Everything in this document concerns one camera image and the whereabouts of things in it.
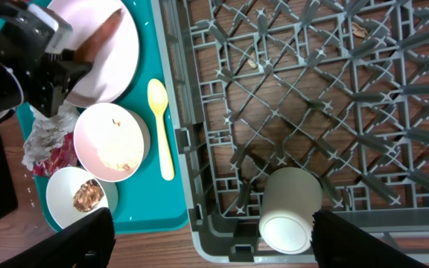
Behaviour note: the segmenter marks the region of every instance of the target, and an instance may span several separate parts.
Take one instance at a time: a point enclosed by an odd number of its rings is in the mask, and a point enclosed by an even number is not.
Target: red wrapper
[[[74,149],[74,133],[64,136],[63,146],[51,151],[51,157],[44,162],[36,162],[33,174],[51,177],[56,171],[65,167],[76,167],[77,155]]]

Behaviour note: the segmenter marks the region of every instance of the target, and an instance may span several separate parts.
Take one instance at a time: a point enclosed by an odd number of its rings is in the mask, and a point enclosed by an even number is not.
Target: spoon handle
[[[158,151],[162,177],[170,181],[175,177],[175,170],[173,168],[170,147],[168,146],[163,115],[156,116],[156,133],[158,135]]]

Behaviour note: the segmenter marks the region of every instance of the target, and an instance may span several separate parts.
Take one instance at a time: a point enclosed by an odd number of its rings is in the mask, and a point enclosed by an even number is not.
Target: pink bowl
[[[97,148],[110,139],[113,118],[127,126],[130,140],[143,154],[139,165],[130,170],[118,171],[106,167],[99,158]],[[130,178],[147,157],[150,150],[150,133],[146,123],[136,113],[113,103],[97,103],[80,115],[74,130],[74,148],[82,166],[98,179],[120,182]]]

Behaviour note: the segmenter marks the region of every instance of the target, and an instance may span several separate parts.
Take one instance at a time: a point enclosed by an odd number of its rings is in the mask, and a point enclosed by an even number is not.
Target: food wrapper
[[[33,174],[50,177],[60,168],[77,166],[74,149],[74,128],[79,112],[65,102],[57,115],[46,118],[31,106],[34,123],[24,143],[22,164]]]

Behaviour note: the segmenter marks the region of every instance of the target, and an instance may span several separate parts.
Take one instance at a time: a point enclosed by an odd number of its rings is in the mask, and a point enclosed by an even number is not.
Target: white mug
[[[276,170],[264,188],[259,232],[278,252],[304,252],[311,246],[313,214],[321,205],[322,188],[309,172],[295,167]]]

